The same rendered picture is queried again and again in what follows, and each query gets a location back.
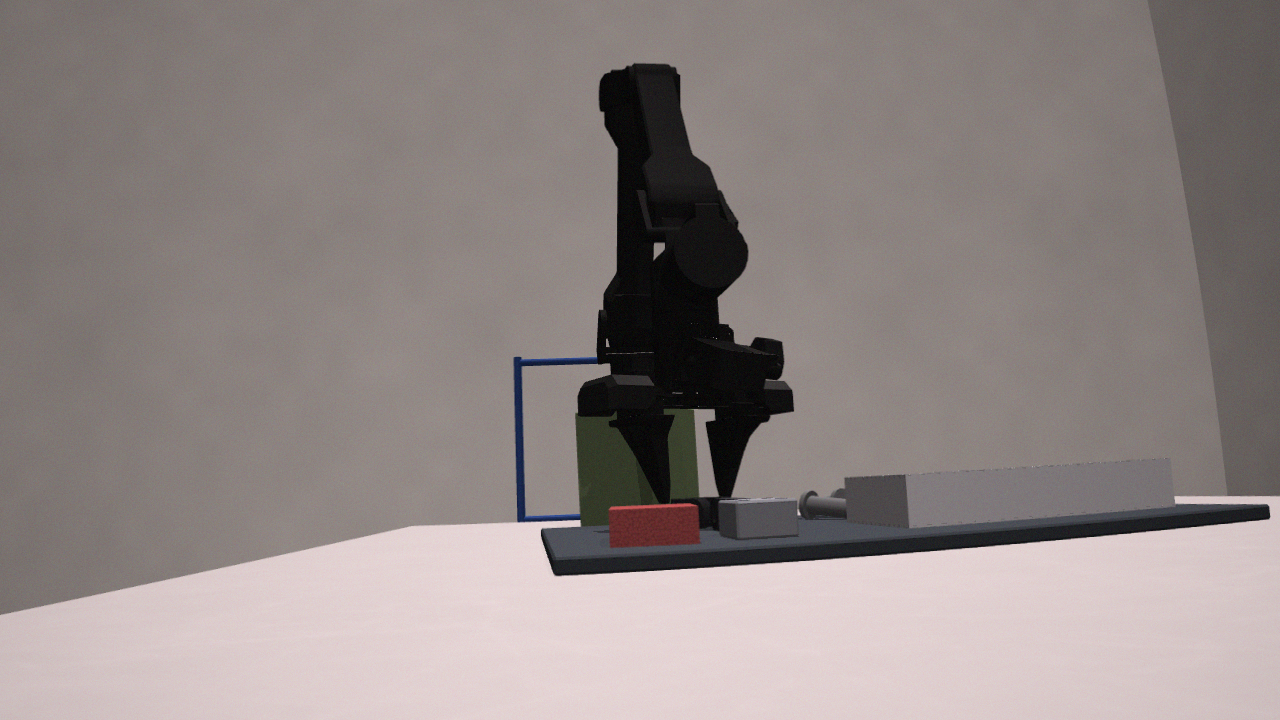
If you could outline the red rectangular block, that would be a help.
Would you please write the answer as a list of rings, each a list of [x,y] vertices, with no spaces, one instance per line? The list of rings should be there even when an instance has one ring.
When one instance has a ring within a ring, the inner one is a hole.
[[[700,544],[699,512],[692,503],[609,509],[611,548]]]

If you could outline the dark grey clevis fork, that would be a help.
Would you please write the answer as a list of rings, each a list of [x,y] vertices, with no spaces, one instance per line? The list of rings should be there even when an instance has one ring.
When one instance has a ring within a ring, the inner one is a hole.
[[[710,500],[712,498],[730,498],[730,497],[699,497],[699,498],[671,498],[671,503],[694,503],[699,506],[699,525],[701,528],[710,525]]]

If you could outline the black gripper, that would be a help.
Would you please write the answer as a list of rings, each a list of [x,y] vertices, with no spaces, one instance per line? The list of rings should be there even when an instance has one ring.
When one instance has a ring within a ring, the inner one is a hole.
[[[699,324],[701,337],[710,338],[717,338],[721,327],[730,328],[710,311],[653,316],[645,345],[654,345],[655,378],[611,374],[585,382],[579,391],[579,416],[612,416],[617,410],[609,427],[625,437],[659,503],[669,503],[668,434],[675,420],[664,409],[716,409],[716,420],[707,421],[707,436],[719,497],[732,496],[742,454],[756,427],[781,414],[776,411],[794,413],[794,392],[785,380],[765,380],[762,395],[714,389],[692,375],[691,382],[675,383],[675,351],[687,323]]]

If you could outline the dark grey flat bar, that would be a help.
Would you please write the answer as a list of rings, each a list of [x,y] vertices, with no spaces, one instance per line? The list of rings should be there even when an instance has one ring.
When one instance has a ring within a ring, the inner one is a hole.
[[[712,498],[710,500],[710,525],[712,525],[713,530],[719,530],[718,502],[721,500],[731,500],[731,498]]]

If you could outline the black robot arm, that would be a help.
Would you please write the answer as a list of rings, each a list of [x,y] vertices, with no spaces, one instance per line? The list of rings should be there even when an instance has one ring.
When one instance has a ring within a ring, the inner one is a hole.
[[[618,149],[618,184],[617,272],[598,313],[596,361],[611,363],[613,375],[654,379],[654,354],[645,354],[654,352],[645,345],[652,318],[687,310],[719,315],[718,297],[748,265],[748,243],[710,167],[692,155],[676,67],[634,63],[605,73],[599,108]],[[666,243],[655,260],[654,243]],[[778,340],[736,345],[731,328],[710,338],[687,323],[673,382],[692,375],[714,389],[763,393],[765,379],[778,380],[783,366]]]

